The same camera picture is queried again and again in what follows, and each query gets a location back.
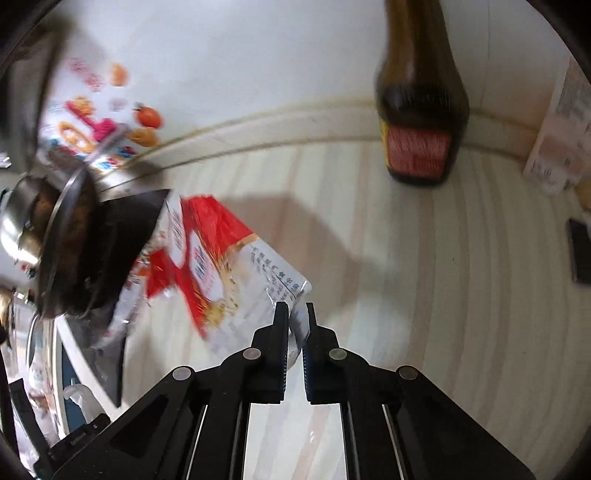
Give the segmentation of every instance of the metal screw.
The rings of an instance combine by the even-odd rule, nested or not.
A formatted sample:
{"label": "metal screw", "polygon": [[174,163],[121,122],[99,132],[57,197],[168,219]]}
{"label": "metal screw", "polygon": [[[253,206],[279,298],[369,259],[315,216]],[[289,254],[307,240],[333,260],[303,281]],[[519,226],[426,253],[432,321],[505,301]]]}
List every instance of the metal screw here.
{"label": "metal screw", "polygon": [[333,348],[329,352],[329,357],[331,357],[332,360],[344,360],[347,358],[347,352],[342,348]]}
{"label": "metal screw", "polygon": [[418,370],[410,365],[404,365],[398,369],[398,375],[405,380],[414,380],[418,377]]}
{"label": "metal screw", "polygon": [[178,367],[173,372],[173,378],[182,382],[191,376],[191,371],[187,367]]}
{"label": "metal screw", "polygon": [[242,352],[242,356],[247,360],[256,360],[261,356],[261,351],[258,348],[247,348]]}

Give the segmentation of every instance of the baseboard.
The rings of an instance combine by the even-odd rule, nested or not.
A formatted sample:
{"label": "baseboard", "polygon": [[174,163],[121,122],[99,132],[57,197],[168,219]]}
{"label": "baseboard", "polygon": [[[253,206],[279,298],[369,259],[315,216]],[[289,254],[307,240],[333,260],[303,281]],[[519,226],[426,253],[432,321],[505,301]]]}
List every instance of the baseboard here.
{"label": "baseboard", "polygon": [[[464,145],[524,160],[536,136],[532,128],[476,112],[468,122]],[[228,122],[169,142],[138,157],[128,168],[109,173],[99,181],[99,190],[154,170],[230,153],[297,143],[379,139],[378,114],[370,102],[287,109]]]}

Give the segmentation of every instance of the snack bag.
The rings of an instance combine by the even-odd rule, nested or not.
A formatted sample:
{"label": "snack bag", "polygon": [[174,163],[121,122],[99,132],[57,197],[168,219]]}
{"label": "snack bag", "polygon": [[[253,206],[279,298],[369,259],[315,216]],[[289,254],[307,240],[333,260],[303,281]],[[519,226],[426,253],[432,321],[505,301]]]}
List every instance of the snack bag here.
{"label": "snack bag", "polygon": [[524,176],[557,194],[591,174],[591,85],[570,59],[561,70],[550,107],[525,165]]}
{"label": "snack bag", "polygon": [[311,291],[298,271],[215,198],[172,192],[164,210],[155,239],[161,246],[148,256],[147,297],[179,288],[215,356],[249,346],[254,332],[272,323],[276,302],[294,312]]}

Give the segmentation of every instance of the pot handle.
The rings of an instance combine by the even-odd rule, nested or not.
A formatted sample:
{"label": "pot handle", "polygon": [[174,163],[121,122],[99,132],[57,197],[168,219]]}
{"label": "pot handle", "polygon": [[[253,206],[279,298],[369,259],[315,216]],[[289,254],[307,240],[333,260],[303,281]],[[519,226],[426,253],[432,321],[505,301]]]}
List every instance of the pot handle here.
{"label": "pot handle", "polygon": [[35,354],[33,337],[39,320],[41,320],[41,315],[39,314],[39,310],[36,310],[35,315],[33,315],[33,319],[31,320],[31,324],[29,325],[29,333],[27,335],[27,350],[25,356],[27,369],[31,368],[31,364],[33,363],[33,355]]}

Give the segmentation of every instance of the white wall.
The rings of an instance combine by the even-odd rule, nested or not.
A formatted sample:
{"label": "white wall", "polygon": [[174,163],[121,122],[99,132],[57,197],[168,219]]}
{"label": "white wall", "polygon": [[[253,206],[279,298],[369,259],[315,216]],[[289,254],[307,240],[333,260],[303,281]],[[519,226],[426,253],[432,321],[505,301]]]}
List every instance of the white wall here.
{"label": "white wall", "polygon": [[[525,0],[443,0],[473,108],[538,127],[567,49]],[[382,0],[64,0],[167,136],[302,103],[372,99]]]}

